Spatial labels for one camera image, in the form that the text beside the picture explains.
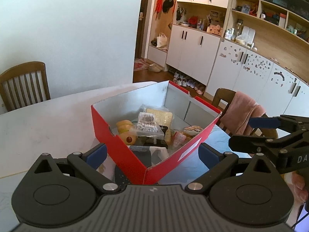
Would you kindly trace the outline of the person right hand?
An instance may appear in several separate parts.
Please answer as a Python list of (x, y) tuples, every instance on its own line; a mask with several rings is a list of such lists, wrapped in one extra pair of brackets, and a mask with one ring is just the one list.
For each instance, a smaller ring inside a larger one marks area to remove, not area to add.
[(308, 200), (308, 190), (305, 188), (305, 179), (294, 171), (291, 174), (291, 181), (295, 197), (299, 201), (306, 203)]

